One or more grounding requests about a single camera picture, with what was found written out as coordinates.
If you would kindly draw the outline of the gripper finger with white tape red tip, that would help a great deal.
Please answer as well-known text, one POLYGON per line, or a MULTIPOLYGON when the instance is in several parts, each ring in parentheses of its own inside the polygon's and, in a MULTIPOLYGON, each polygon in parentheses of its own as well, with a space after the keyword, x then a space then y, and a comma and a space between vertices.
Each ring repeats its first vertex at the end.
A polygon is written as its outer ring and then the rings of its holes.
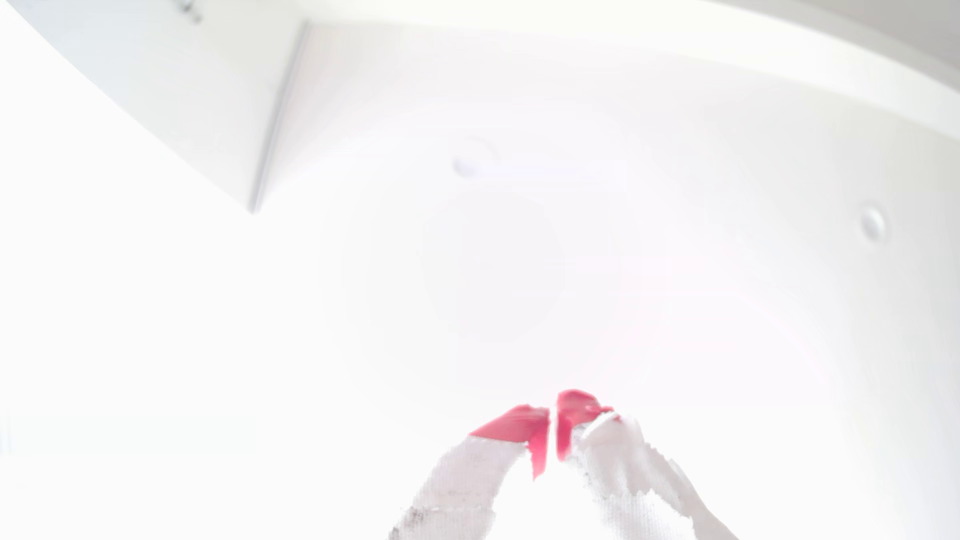
POLYGON ((578 389, 557 396, 557 456, 580 477, 613 539, 736 539, 633 417, 578 389))
POLYGON ((389 532, 390 539, 485 539, 510 471, 530 460, 546 471, 550 410, 520 404, 482 424, 446 451, 389 532))

